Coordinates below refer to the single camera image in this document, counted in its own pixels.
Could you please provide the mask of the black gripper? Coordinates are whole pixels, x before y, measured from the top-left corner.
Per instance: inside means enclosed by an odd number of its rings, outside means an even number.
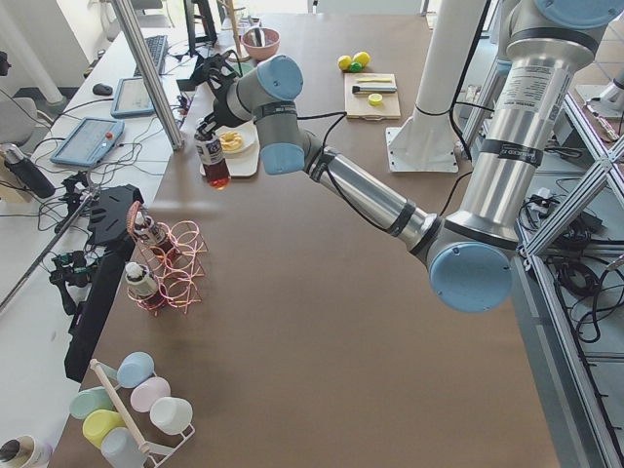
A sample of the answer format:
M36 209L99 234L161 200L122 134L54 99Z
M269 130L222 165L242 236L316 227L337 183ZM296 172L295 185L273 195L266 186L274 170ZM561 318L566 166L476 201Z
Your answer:
M227 62L230 54L214 54L207 58L198 57L191 81L199 86L207 83L214 96L213 112L197 122L195 136L214 138L220 127L235 128L239 118L227 104L227 93L239 78L239 74Z

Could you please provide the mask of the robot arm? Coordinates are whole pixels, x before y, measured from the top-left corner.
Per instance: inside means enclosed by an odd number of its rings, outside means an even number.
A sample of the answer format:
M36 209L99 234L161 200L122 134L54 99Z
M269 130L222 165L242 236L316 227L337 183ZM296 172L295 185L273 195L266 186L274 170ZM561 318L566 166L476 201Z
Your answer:
M214 109L199 126L253 122L264 169L306 172L381 231L401 239L427 267L440 300L464 312L484 312L509 294L514 223L573 75L590 64L619 1L522 1L501 24L510 62L493 118L459 209L438 216L421 210L298 126L295 98L303 77L278 55L239 75L223 56L204 63Z

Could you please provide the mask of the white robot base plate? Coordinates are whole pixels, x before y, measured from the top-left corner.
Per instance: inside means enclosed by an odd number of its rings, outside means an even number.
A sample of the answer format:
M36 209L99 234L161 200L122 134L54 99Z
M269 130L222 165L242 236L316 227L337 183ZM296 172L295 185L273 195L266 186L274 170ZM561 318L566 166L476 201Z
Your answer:
M400 127L385 129L387 159L392 173L456 174L456 137L451 131L426 132L413 139Z

